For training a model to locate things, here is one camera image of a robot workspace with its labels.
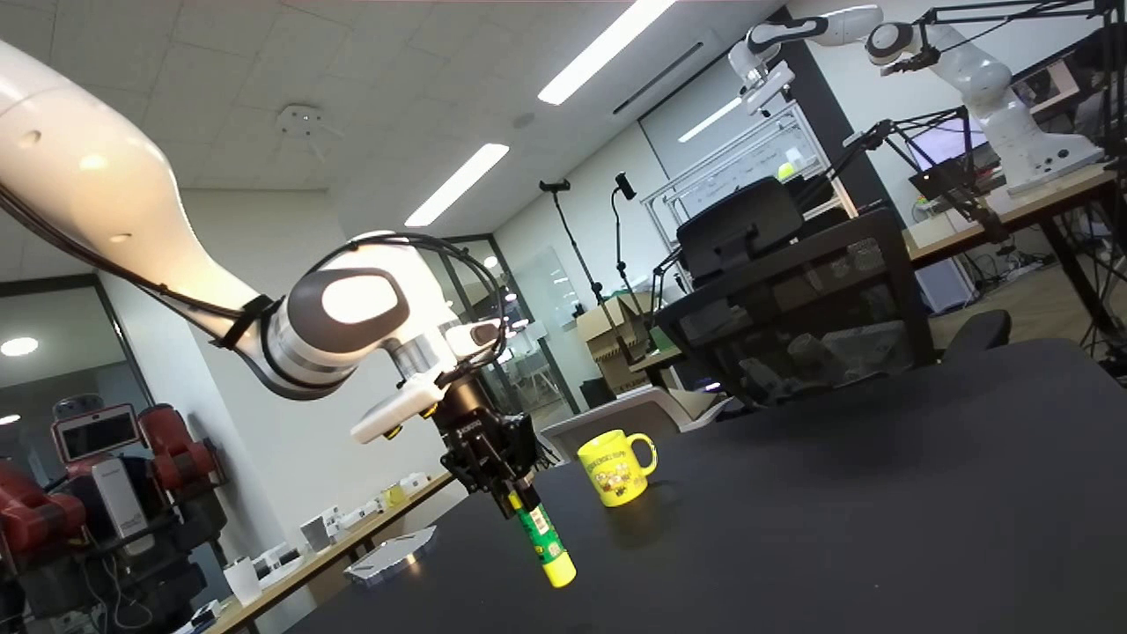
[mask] small bottle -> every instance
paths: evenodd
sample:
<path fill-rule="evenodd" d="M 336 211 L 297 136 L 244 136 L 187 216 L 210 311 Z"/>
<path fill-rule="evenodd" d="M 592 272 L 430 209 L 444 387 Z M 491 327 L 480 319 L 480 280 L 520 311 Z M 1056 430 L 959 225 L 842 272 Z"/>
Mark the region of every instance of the small bottle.
<path fill-rule="evenodd" d="M 543 573 L 548 579 L 553 587 L 568 587 L 574 581 L 574 559 L 560 543 L 555 526 L 548 521 L 548 514 L 543 511 L 543 504 L 535 504 L 531 511 L 520 507 L 519 493 L 511 493 L 511 507 L 520 516 L 520 529 L 540 556 Z"/>

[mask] computer monitor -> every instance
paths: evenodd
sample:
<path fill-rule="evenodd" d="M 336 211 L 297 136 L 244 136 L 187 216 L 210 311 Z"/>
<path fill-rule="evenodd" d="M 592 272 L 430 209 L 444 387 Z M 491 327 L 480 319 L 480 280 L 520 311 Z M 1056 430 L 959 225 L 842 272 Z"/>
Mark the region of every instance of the computer monitor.
<path fill-rule="evenodd" d="M 60 418 L 52 437 L 62 466 L 107 459 L 140 441 L 135 405 L 107 405 L 79 418 Z"/>

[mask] yellow mug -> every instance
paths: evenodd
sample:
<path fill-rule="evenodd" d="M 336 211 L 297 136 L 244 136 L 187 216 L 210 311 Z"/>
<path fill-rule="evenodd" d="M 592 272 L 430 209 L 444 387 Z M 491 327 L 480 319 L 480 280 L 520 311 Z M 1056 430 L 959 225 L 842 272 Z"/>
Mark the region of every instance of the yellow mug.
<path fill-rule="evenodd" d="M 636 466 L 633 443 L 649 443 L 649 466 Z M 603 507 L 623 507 L 646 493 L 649 477 L 657 467 L 657 448 L 646 434 L 609 430 L 583 441 L 578 462 L 600 489 Z"/>

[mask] cable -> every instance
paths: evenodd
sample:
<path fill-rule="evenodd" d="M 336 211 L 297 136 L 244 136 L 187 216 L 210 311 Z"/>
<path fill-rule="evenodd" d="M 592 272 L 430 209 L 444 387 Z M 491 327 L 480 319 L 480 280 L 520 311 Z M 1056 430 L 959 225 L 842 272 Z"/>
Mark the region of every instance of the cable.
<path fill-rule="evenodd" d="M 953 47 L 946 47 L 946 50 L 939 50 L 939 53 L 973 47 L 973 41 L 986 37 L 991 30 L 1000 30 L 1000 28 L 1013 25 L 1019 16 L 1035 16 L 1035 14 L 1046 14 L 1046 10 L 1062 6 L 1062 5 L 1072 5 L 1072 0 L 1035 5 L 1035 6 L 1028 6 L 1028 10 L 1007 14 L 1007 16 L 1000 16 L 997 25 L 983 28 L 983 30 L 974 30 L 974 34 L 968 34 L 968 37 L 959 37 Z"/>
<path fill-rule="evenodd" d="M 117 559 L 102 559 L 102 569 L 107 569 L 110 581 L 113 581 L 113 609 L 110 609 L 113 627 L 119 627 L 119 630 L 144 630 L 144 627 L 151 627 L 151 606 L 144 606 L 140 600 L 135 600 L 129 592 L 122 592 Z M 127 621 L 122 621 L 122 606 L 137 606 L 140 621 L 137 621 L 137 624 L 127 624 Z"/>
<path fill-rule="evenodd" d="M 1102 238 L 1102 246 L 1112 250 L 1112 262 L 1099 256 L 1092 246 L 1085 246 L 1082 255 L 1085 255 L 1085 262 L 1092 262 L 1092 288 L 1095 288 L 1099 304 L 1110 304 L 1116 286 L 1127 280 L 1127 275 L 1120 272 L 1120 246 L 1112 238 Z M 1099 339 L 1095 325 L 1088 319 L 1088 327 L 1082 336 L 1082 347 L 1099 351 L 1099 340 L 1102 339 Z"/>
<path fill-rule="evenodd" d="M 183 296 L 163 280 L 151 280 L 151 279 L 140 279 L 113 262 L 107 262 L 102 255 L 74 244 L 69 237 L 62 237 L 60 228 L 47 225 L 42 217 L 29 216 L 30 203 L 26 203 L 18 192 L 12 192 L 6 188 L 0 188 L 0 209 L 6 209 L 20 225 L 29 225 L 38 238 L 47 238 L 48 246 L 62 250 L 62 255 L 74 255 L 79 262 L 92 265 L 92 268 L 102 268 L 144 291 L 151 291 L 155 299 L 163 299 L 167 305 L 171 305 L 168 299 L 183 304 L 183 311 L 192 311 L 192 315 L 210 315 L 210 317 L 225 317 L 225 319 L 237 319 L 239 311 L 234 305 L 217 305 L 217 304 L 203 304 L 198 296 Z"/>

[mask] stand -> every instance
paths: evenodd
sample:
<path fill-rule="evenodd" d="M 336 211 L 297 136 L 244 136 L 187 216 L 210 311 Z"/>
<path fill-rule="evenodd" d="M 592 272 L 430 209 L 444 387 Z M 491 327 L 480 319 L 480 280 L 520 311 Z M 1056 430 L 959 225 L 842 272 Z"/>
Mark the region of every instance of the stand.
<path fill-rule="evenodd" d="M 614 188 L 609 189 L 609 211 L 614 211 L 614 262 L 615 262 L 615 272 L 620 272 L 620 280 L 633 304 L 633 315 L 646 317 L 649 311 L 640 305 L 633 286 L 630 286 L 630 275 L 628 275 L 628 262 L 623 262 L 623 217 L 620 217 L 620 209 L 614 203 L 614 198 L 623 192 L 630 201 L 630 192 L 623 188 Z"/>
<path fill-rule="evenodd" d="M 588 256 L 583 256 L 583 255 L 578 250 L 578 244 L 574 244 L 574 234 L 572 234 L 572 225 L 568 225 L 568 216 L 563 216 L 563 209 L 560 209 L 560 189 L 568 189 L 568 188 L 540 182 L 540 189 L 553 192 L 553 209 L 555 209 L 555 216 L 560 216 L 560 225 L 563 225 L 568 244 L 572 244 L 572 250 L 574 250 L 574 262 L 581 265 L 581 272 L 583 272 L 583 279 L 588 279 L 588 286 L 592 286 L 592 296 L 595 296 L 595 304 L 600 304 L 600 311 L 603 311 L 603 317 L 606 317 L 606 325 L 609 325 L 609 331 L 614 331 L 615 347 L 623 351 L 628 364 L 636 364 L 636 358 L 630 357 L 630 346 L 623 340 L 620 327 L 614 325 L 614 315 L 606 311 L 603 280 L 595 280 L 595 275 L 592 275 L 592 268 L 588 268 Z"/>

